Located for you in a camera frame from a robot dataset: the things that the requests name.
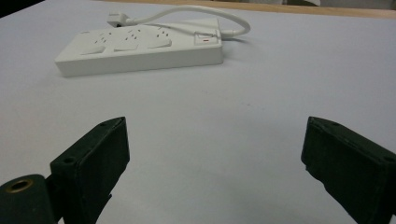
white table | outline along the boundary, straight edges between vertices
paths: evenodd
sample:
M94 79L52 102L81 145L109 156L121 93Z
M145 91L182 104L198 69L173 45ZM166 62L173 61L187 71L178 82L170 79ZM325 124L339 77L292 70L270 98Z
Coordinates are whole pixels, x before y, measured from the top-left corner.
M98 223L354 223L304 169L306 122L396 152L396 20L224 9L252 30L224 42L223 64L69 78L55 66L109 11L167 7L47 0L0 20L0 182L48 176L88 130L125 116L132 160Z

wooden strip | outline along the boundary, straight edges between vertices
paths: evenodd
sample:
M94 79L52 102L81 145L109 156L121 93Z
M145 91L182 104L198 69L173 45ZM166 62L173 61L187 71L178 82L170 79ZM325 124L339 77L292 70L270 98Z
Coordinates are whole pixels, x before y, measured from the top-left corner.
M93 1L147 3L147 4L165 4L165 5L197 5L197 6L205 6L205 7L221 7L221 8L230 8L230 9L294 13L294 14L396 19L396 10L383 10L383 9L362 9L362 8L341 8L341 7L299 7L299 6L285 6L285 5L199 1L199 0L198 1L197 0L93 0Z

power cord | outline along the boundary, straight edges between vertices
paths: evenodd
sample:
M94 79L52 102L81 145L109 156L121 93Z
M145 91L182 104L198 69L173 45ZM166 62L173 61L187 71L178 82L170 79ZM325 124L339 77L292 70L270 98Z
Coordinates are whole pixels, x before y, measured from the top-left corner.
M177 6L171 7L164 11L161 11L153 16L146 18L134 18L130 19L127 15L120 12L112 12L108 15L107 22L113 27L122 27L122 26L134 26L141 23L147 23L150 21L154 21L163 17L165 15L179 12L179 11L194 11L194 12L203 12L207 14L212 14L216 16L220 16L222 18L228 19L230 21L234 21L237 24L241 25L243 29L241 30L220 30L221 38L232 38L237 35L244 35L250 31L250 24L244 19L235 16L234 14L213 8L213 7L201 7L201 6Z

power strip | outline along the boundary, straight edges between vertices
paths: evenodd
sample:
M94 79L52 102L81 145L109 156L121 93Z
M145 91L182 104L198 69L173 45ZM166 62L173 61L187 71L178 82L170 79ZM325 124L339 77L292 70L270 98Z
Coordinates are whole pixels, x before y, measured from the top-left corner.
M216 18L82 32L55 59L65 77L222 62Z

power outlet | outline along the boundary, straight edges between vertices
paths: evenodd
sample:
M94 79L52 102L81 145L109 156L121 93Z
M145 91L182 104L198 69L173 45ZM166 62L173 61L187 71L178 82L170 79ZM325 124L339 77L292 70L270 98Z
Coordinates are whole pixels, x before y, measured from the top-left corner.
M222 61L217 19L82 32L55 59L65 77Z

